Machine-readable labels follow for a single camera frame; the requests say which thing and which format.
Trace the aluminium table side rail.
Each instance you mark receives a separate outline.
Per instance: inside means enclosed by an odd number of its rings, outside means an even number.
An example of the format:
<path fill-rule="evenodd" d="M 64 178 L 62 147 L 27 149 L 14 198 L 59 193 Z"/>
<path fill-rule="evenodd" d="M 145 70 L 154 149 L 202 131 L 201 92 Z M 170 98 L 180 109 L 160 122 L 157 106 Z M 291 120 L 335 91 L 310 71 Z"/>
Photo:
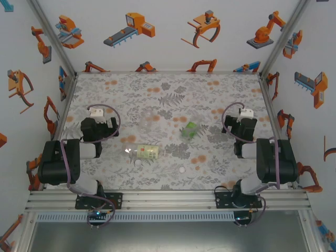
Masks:
<path fill-rule="evenodd" d="M 67 97 L 65 99 L 65 101 L 66 101 L 65 108 L 64 108 L 63 114 L 61 115 L 60 120 L 58 122 L 58 127 L 57 127 L 57 130 L 56 130 L 55 136 L 54 136 L 54 140 L 61 140 L 62 133 L 63 133 L 63 130 L 64 130 L 64 126 L 65 126 L 65 123 L 66 123 L 66 118 L 68 116 L 69 108 L 70 108 L 72 98 L 73 98 L 73 95 L 74 95 L 74 91 L 75 91 L 75 88 L 76 88 L 77 80 L 78 80 L 78 76 L 75 76 L 70 82 L 69 89 L 68 89 L 69 92 L 68 92 Z"/>
<path fill-rule="evenodd" d="M 258 76 L 258 79 L 261 88 L 261 93 L 263 95 L 264 103 L 266 106 L 266 110 L 270 119 L 272 132 L 276 138 L 285 139 L 284 135 L 282 134 L 282 129 L 280 128 L 278 123 L 277 114 L 272 105 L 272 100 L 268 92 L 266 81 L 261 75 Z"/>

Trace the aluminium frame post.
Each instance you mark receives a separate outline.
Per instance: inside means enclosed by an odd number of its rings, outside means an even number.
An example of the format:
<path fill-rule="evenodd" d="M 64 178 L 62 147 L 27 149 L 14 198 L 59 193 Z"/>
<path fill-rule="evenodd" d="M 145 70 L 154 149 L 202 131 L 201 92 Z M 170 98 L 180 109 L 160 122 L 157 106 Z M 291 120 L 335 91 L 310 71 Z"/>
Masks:
<path fill-rule="evenodd" d="M 270 72 L 273 64 L 277 60 L 278 56 L 282 52 L 282 49 L 286 45 L 289 36 L 293 33 L 295 26 L 298 24 L 299 20 L 301 19 L 302 15 L 304 14 L 306 8 L 310 4 L 311 0 L 299 0 L 297 6 L 295 7 L 294 11 L 292 12 L 288 22 L 286 23 L 278 41 L 275 44 L 275 47 L 271 51 L 264 68 L 261 71 L 261 79 L 265 79 Z"/>
<path fill-rule="evenodd" d="M 53 30 L 49 19 L 47 18 L 44 10 L 42 9 L 38 0 L 26 0 L 30 9 L 34 13 L 35 17 L 39 21 L 42 30 L 48 37 L 51 45 L 53 46 L 54 50 L 56 51 L 58 57 L 60 58 L 61 62 L 63 63 L 67 73 L 75 79 L 77 76 L 77 72 L 75 71 L 68 55 L 66 54 L 62 44 L 60 43 L 56 32 Z"/>

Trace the small green-tinted plastic cup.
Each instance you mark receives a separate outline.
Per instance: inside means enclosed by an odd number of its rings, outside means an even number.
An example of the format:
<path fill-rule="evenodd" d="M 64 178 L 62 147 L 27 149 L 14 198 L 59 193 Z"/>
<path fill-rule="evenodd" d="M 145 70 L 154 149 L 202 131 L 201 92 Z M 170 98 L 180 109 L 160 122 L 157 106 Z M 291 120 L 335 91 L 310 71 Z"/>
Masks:
<path fill-rule="evenodd" d="M 189 143 L 197 135 L 201 128 L 202 118 L 200 116 L 192 116 L 187 119 L 187 123 L 180 129 L 180 139 L 182 142 Z"/>

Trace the wide aluminium mounting rail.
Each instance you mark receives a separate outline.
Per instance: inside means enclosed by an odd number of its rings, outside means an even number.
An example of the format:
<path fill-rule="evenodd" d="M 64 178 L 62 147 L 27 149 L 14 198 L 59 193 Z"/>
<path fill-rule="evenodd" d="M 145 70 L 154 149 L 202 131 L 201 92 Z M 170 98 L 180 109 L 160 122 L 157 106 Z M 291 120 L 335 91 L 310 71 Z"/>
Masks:
<path fill-rule="evenodd" d="M 111 190 L 122 193 L 120 212 L 219 211 L 212 190 Z M 304 190 L 265 190 L 260 195 L 269 211 L 311 210 Z M 67 190 L 31 192 L 25 212 L 74 212 L 77 195 Z"/>

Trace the grey floral table cloth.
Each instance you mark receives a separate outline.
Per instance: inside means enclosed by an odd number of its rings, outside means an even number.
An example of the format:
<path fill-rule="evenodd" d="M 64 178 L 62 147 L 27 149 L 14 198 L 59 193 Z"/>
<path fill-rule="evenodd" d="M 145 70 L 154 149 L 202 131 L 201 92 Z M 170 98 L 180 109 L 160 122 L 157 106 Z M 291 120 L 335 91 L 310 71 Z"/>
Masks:
<path fill-rule="evenodd" d="M 62 133 L 82 137 L 80 124 L 88 106 L 103 104 L 106 117 L 120 122 L 119 136 L 102 143 L 98 160 L 81 161 L 81 169 L 105 189 L 210 190 L 231 188 L 256 172 L 256 161 L 234 154 L 235 139 L 222 133 L 222 115 L 236 117 L 244 104 L 257 119 L 254 138 L 273 135 L 258 75 L 212 74 L 84 74 L 77 80 Z M 149 133 L 138 131 L 143 111 L 154 113 Z M 202 118 L 194 139 L 185 143 L 180 129 L 192 116 Z M 123 143 L 158 145 L 166 156 L 142 159 L 142 165 L 122 154 Z"/>

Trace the aluminium frame leg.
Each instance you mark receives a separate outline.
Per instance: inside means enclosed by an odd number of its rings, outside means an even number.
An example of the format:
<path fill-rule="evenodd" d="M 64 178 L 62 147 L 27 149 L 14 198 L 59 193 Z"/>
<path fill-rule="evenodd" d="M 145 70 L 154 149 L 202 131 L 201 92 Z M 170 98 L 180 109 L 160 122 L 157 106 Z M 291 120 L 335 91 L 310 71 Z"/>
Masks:
<path fill-rule="evenodd" d="M 37 214 L 35 212 L 27 212 L 23 216 L 22 223 L 15 232 L 15 246 L 13 252 L 28 252 L 30 243 L 34 234 Z"/>
<path fill-rule="evenodd" d="M 324 252 L 324 245 L 312 210 L 298 211 L 307 252 Z"/>

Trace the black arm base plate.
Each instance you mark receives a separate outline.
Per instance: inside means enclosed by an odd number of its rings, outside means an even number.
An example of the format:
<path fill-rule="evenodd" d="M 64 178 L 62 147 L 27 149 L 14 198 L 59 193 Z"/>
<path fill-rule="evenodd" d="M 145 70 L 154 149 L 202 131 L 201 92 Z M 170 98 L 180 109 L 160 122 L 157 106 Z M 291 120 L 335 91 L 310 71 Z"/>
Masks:
<path fill-rule="evenodd" d="M 255 195 L 245 195 L 232 192 L 215 192 L 215 204 L 217 209 L 248 209 L 262 208 L 262 202 Z"/>
<path fill-rule="evenodd" d="M 113 203 L 115 209 L 121 209 L 123 194 L 122 193 L 106 193 L 106 198 Z M 112 209 L 111 203 L 104 200 L 87 196 L 77 196 L 75 202 L 75 209 L 89 210 L 89 209 Z"/>

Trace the clear bottle yellow green label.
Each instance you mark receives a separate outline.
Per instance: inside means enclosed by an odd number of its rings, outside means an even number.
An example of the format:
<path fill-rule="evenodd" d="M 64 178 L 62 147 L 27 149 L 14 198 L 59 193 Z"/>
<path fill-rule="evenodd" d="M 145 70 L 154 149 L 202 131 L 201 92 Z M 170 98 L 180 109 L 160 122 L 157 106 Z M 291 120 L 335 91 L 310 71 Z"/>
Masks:
<path fill-rule="evenodd" d="M 158 145 L 125 142 L 121 148 L 122 154 L 131 160 L 157 160 L 166 156 L 166 151 Z"/>

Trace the thin aluminium rear rail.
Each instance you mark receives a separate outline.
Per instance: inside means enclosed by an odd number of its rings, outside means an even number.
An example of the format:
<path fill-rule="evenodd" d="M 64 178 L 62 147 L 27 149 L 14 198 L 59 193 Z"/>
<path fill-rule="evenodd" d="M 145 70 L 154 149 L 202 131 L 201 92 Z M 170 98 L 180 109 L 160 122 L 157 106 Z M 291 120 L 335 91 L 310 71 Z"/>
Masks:
<path fill-rule="evenodd" d="M 107 71 L 107 72 L 77 72 L 77 76 L 84 75 L 84 74 L 99 74 L 99 75 L 109 75 L 109 74 L 174 74 L 174 75 L 180 75 L 180 74 L 212 74 L 212 75 L 259 75 L 261 72 L 233 72 L 233 71 L 213 71 L 213 72 L 207 72 L 207 71 L 196 71 L 196 72 L 189 72 L 189 71 L 155 71 L 155 72 L 147 72 L 147 71 Z"/>

